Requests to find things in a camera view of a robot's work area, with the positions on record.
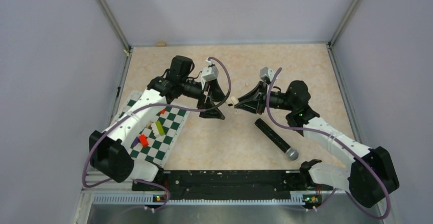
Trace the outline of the white earbud charging case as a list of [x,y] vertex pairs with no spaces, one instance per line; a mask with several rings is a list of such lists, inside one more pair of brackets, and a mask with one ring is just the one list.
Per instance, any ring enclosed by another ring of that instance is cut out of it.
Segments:
[[236,104],[239,103],[238,98],[236,98],[235,96],[231,96],[231,97],[230,97],[230,100],[231,100],[231,103],[232,103],[233,105],[236,105]]

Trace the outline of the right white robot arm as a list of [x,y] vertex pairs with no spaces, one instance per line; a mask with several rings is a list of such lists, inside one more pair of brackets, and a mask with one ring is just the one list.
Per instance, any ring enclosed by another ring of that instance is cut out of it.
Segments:
[[299,182],[305,189],[318,184],[348,192],[361,206],[371,208],[399,188],[390,153],[381,146],[371,148],[346,136],[327,123],[308,104],[311,98],[304,81],[290,83],[286,92],[272,91],[270,81],[260,81],[247,94],[234,100],[236,109],[262,114],[266,109],[288,110],[289,127],[318,143],[341,162],[338,167],[311,160],[302,163]]

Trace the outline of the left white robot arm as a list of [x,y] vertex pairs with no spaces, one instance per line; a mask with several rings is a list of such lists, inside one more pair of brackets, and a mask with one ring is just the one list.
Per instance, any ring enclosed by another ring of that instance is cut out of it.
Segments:
[[133,159],[128,151],[157,113],[167,107],[181,108],[172,103],[180,96],[197,100],[194,111],[199,113],[200,118],[225,119],[219,107],[229,98],[231,89],[227,92],[221,90],[217,65],[221,66],[226,77],[230,77],[229,72],[215,57],[207,58],[206,63],[199,75],[201,80],[197,82],[190,76],[195,68],[193,60],[185,56],[174,56],[170,67],[149,82],[132,108],[115,124],[90,135],[89,155],[82,173],[84,187],[91,187],[86,183],[89,166],[118,183],[125,180],[143,180],[152,190],[162,187],[164,177],[161,167],[147,160]]

